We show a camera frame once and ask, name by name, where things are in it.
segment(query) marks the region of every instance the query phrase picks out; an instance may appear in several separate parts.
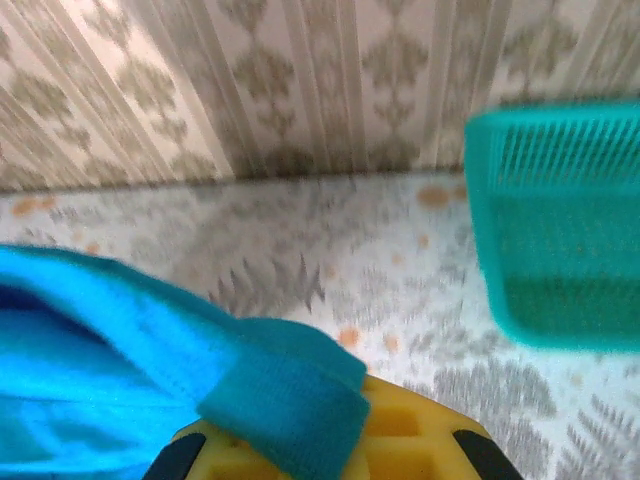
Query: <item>patterned floor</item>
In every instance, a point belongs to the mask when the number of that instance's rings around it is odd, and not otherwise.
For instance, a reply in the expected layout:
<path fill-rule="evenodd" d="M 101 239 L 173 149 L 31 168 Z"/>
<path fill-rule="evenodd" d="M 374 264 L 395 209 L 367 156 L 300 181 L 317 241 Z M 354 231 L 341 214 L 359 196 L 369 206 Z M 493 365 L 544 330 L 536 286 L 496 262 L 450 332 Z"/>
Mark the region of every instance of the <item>patterned floor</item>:
<path fill-rule="evenodd" d="M 238 316 L 316 325 L 371 373 L 479 419 L 527 479 L 640 478 L 640 356 L 507 340 L 460 177 L 14 195 L 0 241 L 114 256 Z"/>

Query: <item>patterned wallpaper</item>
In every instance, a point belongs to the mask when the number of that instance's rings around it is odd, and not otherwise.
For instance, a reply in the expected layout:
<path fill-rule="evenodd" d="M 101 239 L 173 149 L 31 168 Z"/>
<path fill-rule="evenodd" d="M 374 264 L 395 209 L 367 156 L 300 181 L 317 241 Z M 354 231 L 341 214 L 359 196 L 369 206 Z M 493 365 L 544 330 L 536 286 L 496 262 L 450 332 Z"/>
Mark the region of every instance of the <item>patterned wallpaper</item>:
<path fill-rule="evenodd" d="M 640 0 L 0 2 L 0 190 L 458 168 L 488 105 L 635 94 Z"/>

